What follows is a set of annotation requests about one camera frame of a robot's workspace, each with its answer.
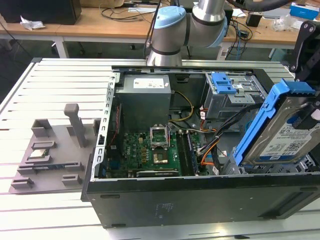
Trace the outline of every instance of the motherboard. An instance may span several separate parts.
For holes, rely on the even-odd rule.
[[[199,135],[188,131],[126,132],[121,158],[109,159],[111,178],[179,177],[199,173]]]

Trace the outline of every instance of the floor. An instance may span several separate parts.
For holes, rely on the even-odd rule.
[[[58,55],[52,51],[52,42],[50,41],[32,41],[19,40],[19,43],[32,57],[58,58]],[[6,97],[10,89],[14,86],[21,74],[28,66],[31,57],[17,44],[11,40],[11,51],[6,51],[0,46],[0,102]],[[77,42],[68,42],[67,49],[70,58],[104,58],[104,59],[142,59],[143,45],[136,44],[135,50],[130,48],[130,44],[125,43],[95,43],[83,42],[84,54],[81,54],[81,48]],[[271,49],[268,48],[247,48],[240,60],[244,61],[270,61],[268,55]],[[182,59],[188,59],[187,49],[181,50]],[[195,47],[192,51],[191,59],[215,60],[218,55],[217,48]],[[229,55],[228,60],[236,60],[235,55]]]

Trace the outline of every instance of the plastic bag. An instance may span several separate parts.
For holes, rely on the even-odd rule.
[[[20,16],[20,18],[21,18],[20,24],[25,29],[28,29],[30,31],[32,31],[32,29],[42,29],[46,27],[42,21],[29,21],[27,19],[24,19],[22,16]]]
[[[286,16],[281,16],[279,19],[274,19],[272,27],[276,32],[291,30],[291,25],[294,24],[295,21],[296,20],[288,14]]]

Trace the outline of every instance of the green motherboard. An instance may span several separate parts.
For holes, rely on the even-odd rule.
[[[192,147],[196,151],[200,147],[197,133],[190,135]],[[153,142],[163,142],[166,136],[163,133],[154,133]],[[152,148],[149,132],[125,133],[123,151],[119,170],[153,170],[153,171],[177,171],[182,176],[182,170],[178,154],[177,138],[175,132],[170,132],[168,148]]]

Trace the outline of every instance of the gray fixture holder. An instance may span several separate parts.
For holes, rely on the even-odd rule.
[[[100,122],[82,124],[79,106],[67,104],[64,112],[71,126],[51,126],[47,119],[36,119],[33,136],[11,183],[12,194],[69,192],[82,189],[86,167],[97,142]],[[30,157],[33,151],[45,154]]]

